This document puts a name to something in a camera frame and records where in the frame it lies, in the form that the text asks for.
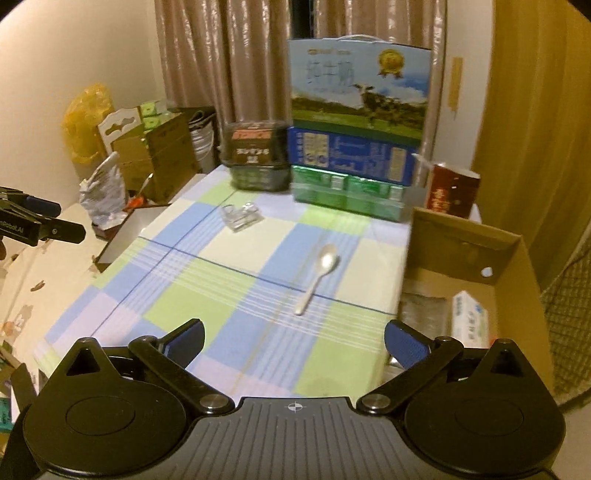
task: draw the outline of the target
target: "white box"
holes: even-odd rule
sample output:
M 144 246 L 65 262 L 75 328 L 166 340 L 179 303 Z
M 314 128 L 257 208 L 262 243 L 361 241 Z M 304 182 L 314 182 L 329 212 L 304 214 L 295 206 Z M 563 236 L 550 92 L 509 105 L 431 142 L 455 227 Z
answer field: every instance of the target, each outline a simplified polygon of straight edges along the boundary
M 452 337 L 466 348 L 489 348 L 488 312 L 462 290 L 453 297 Z

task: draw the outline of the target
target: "metal screw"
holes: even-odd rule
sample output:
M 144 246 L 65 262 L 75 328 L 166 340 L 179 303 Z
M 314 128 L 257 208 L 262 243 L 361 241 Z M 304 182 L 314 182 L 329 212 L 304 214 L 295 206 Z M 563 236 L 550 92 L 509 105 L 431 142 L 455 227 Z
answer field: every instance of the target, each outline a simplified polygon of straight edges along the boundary
M 220 395 L 219 393 L 210 393 L 199 400 L 199 403 L 208 410 L 218 410 L 224 408 L 229 403 L 229 399 L 227 396 Z
M 372 393 L 364 396 L 361 403 L 370 410 L 381 410 L 390 405 L 390 399 L 381 393 Z

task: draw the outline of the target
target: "dark plastic container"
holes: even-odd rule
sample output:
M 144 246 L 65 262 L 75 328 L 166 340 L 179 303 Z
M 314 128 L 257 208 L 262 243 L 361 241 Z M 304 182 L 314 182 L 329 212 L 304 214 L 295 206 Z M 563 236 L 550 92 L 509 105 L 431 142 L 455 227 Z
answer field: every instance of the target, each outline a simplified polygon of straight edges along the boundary
M 236 122 L 224 128 L 222 163 L 241 190 L 280 192 L 290 186 L 287 127 L 281 121 Z
M 232 185 L 239 190 L 281 192 L 290 187 L 289 166 L 235 165 L 230 167 Z

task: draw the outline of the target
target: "yellow plastic bag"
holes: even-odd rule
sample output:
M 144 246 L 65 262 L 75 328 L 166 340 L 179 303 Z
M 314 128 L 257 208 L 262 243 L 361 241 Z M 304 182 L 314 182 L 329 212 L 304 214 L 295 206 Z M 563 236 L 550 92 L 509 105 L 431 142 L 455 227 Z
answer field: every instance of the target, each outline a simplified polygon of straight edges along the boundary
M 61 122 L 72 161 L 89 164 L 105 155 L 96 126 L 114 111 L 111 94 L 101 83 L 88 87 L 72 101 Z

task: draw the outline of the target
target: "blue and green tablecloth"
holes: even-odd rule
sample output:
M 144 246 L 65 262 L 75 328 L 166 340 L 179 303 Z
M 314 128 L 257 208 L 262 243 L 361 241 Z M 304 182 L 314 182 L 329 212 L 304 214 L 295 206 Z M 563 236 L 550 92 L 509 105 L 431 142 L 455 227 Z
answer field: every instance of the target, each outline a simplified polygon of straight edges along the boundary
M 265 219 L 239 233 L 218 207 L 253 201 Z M 36 350 L 51 372 L 76 339 L 126 345 L 192 317 L 206 329 L 187 368 L 241 396 L 353 399 L 375 387 L 384 326 L 395 312 L 410 228 L 305 205 L 289 194 L 239 192 L 219 167 L 173 203 L 73 304 Z M 320 248 L 340 263 L 305 314 L 293 315 Z

